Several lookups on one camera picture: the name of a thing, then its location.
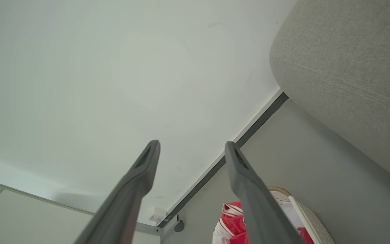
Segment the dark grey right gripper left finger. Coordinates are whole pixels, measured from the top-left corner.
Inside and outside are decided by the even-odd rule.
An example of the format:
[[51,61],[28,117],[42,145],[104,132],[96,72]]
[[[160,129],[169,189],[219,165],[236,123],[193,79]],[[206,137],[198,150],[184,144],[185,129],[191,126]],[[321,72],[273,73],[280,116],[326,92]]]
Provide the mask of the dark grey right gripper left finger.
[[76,239],[76,244],[130,244],[142,198],[152,189],[160,142],[150,141]]

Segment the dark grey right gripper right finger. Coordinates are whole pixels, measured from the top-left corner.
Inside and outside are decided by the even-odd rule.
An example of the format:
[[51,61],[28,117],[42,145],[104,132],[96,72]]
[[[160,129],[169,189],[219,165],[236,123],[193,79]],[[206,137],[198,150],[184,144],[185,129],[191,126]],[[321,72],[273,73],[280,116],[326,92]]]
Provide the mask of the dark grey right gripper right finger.
[[240,199],[250,244],[303,244],[266,185],[232,141],[225,144],[225,161],[233,193]]

